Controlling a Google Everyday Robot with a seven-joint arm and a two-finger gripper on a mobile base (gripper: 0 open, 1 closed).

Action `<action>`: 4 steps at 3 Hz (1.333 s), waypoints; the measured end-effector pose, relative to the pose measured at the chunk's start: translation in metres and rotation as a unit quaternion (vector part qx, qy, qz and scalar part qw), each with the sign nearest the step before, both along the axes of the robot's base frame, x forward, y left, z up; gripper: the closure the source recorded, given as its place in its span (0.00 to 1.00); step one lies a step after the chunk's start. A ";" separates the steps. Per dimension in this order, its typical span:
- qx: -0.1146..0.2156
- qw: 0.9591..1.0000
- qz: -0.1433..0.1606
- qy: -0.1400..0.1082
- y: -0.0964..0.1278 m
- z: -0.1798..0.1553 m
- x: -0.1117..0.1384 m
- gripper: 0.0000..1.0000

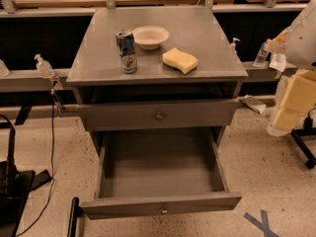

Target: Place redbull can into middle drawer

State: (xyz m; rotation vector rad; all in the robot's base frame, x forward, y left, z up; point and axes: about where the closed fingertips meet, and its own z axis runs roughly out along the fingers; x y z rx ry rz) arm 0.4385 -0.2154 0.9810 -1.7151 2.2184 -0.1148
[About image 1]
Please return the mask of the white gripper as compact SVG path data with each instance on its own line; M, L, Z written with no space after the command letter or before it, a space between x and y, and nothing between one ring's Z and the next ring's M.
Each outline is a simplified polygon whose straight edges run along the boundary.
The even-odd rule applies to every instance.
M268 43L271 53L288 54L291 27L287 27ZM316 105L316 72L300 71L288 79L282 109L274 108L267 126L272 136L289 134L300 123L301 115L308 113Z

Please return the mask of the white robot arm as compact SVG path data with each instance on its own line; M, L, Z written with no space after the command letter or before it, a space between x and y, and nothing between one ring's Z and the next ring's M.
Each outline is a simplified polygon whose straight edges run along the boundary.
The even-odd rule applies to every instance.
M316 0L311 0L291 25L268 43L267 50L284 54L297 68L294 75L278 83L276 110L267 127L268 134L284 136L316 105Z

